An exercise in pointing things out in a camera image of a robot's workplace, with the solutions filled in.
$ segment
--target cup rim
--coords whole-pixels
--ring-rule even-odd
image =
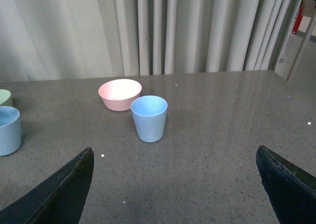
[[[157,98],[162,99],[162,100],[166,103],[165,109],[164,109],[162,112],[157,113],[157,114],[153,114],[153,115],[142,115],[142,114],[136,113],[136,112],[133,110],[133,108],[132,108],[133,103],[134,103],[135,101],[137,101],[137,100],[140,100],[141,98],[144,98],[144,97],[157,97]],[[157,115],[160,115],[160,114],[164,113],[164,112],[168,109],[168,102],[167,102],[164,98],[162,98],[162,97],[155,96],[155,95],[147,95],[147,96],[142,96],[142,97],[136,98],[136,99],[130,104],[130,109],[131,109],[131,111],[132,111],[134,114],[136,114],[136,115],[139,115],[139,116],[142,116],[142,117],[153,117],[153,116],[157,116]]]
[[[18,120],[18,118],[20,117],[20,112],[19,112],[19,110],[18,110],[17,108],[15,108],[15,107],[0,106],[0,110],[1,110],[1,108],[7,108],[7,109],[9,109],[9,110],[15,111],[15,112],[17,112],[17,116],[16,116],[10,123],[7,123],[7,124],[4,124],[4,125],[0,126],[0,129],[6,127],[6,126],[8,126],[8,125],[13,124],[13,123],[16,122],[16,121]]]

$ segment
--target bowl rim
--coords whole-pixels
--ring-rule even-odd
[[[137,90],[137,93],[132,94],[131,97],[127,97],[127,98],[124,98],[124,99],[110,99],[110,98],[101,96],[100,90],[101,90],[101,88],[106,87],[106,86],[107,86],[106,84],[110,84],[110,83],[113,82],[113,81],[122,81],[122,80],[125,80],[125,81],[128,80],[128,81],[133,82],[133,83],[135,83],[136,85],[138,85],[138,86],[139,86],[139,90]],[[143,89],[142,85],[141,85],[138,81],[136,81],[136,80],[129,79],[129,78],[119,78],[119,79],[114,79],[114,80],[111,80],[111,81],[108,81],[108,82],[102,84],[102,85],[99,87],[98,94],[99,94],[99,96],[100,96],[102,99],[105,99],[105,100],[109,100],[109,101],[124,101],[124,100],[128,100],[128,99],[131,99],[131,98],[137,96],[137,95],[142,91],[142,89]]]

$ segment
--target curtain fold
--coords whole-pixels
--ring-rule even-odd
[[[0,81],[265,70],[293,0],[0,0]]]

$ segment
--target floor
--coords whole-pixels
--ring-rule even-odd
[[[306,28],[304,23],[301,24],[297,35],[290,34],[287,39],[281,59],[276,67],[276,73],[283,78],[287,78]],[[311,36],[311,39],[303,52],[300,63],[297,69],[293,72],[289,82],[298,90],[316,101],[316,34],[314,32],[316,31],[313,31],[313,36]]]

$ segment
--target light blue cup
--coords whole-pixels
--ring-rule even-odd
[[[9,155],[20,147],[20,112],[14,107],[0,106],[0,156]]]
[[[168,103],[158,96],[143,96],[134,100],[131,110],[138,137],[153,143],[162,138]]]

